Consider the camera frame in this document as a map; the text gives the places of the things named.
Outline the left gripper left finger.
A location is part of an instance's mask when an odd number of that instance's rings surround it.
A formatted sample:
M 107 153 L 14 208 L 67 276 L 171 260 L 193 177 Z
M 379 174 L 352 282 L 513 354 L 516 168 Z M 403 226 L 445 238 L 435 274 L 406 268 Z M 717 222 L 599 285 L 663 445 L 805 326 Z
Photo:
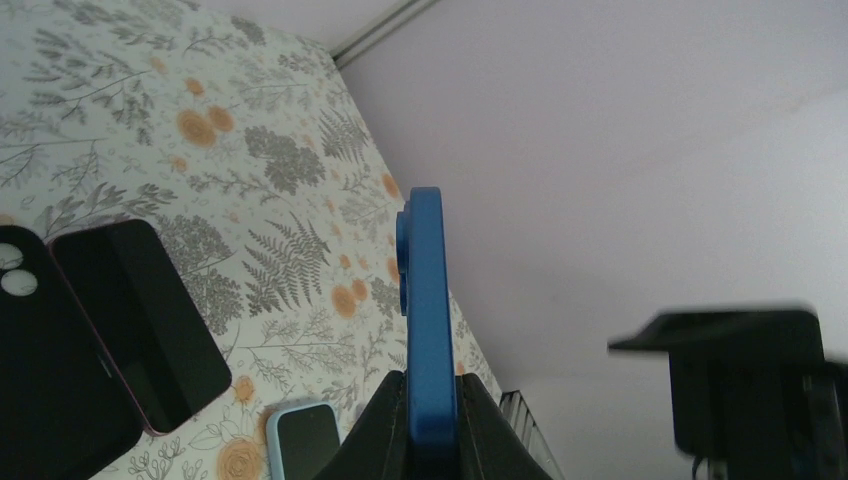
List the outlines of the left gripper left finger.
M 407 382 L 389 372 L 317 480 L 400 480 L 407 477 Z

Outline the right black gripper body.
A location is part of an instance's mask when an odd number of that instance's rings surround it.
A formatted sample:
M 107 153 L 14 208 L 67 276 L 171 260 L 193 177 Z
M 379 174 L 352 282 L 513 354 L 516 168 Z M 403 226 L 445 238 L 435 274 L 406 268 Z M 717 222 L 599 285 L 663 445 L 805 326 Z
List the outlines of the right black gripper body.
M 826 357 L 813 311 L 664 311 L 608 349 L 667 354 L 693 478 L 846 478 L 847 362 Z

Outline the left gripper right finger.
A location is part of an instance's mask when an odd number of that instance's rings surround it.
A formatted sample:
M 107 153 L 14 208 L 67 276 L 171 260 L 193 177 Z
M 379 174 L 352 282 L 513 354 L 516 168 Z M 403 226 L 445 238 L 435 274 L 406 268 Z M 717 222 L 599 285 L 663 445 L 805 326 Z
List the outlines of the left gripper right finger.
M 521 443 L 480 378 L 457 376 L 459 478 L 549 480 Z

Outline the black smartphone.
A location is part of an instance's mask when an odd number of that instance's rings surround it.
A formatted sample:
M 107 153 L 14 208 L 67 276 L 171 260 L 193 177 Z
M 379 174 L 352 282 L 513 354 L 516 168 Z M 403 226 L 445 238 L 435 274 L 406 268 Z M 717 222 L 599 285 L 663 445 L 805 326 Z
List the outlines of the black smartphone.
M 407 320 L 409 440 L 420 468 L 455 462 L 458 407 L 441 191 L 416 187 L 396 219 Z

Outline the purple smartphone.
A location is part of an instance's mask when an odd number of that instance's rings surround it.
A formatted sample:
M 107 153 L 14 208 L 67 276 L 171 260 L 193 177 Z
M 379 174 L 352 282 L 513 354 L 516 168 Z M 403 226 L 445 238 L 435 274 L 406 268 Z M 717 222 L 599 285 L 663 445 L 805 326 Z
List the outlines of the purple smartphone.
M 149 223 L 65 234 L 48 249 L 148 432 L 177 430 L 229 388 L 230 368 Z

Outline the black phone case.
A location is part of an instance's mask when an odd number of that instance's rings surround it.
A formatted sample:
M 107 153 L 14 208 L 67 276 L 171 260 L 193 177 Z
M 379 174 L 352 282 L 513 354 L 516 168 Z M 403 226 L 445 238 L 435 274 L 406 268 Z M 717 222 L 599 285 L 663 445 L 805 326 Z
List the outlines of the black phone case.
M 129 395 L 46 245 L 1 229 L 1 476 L 89 479 L 141 437 Z

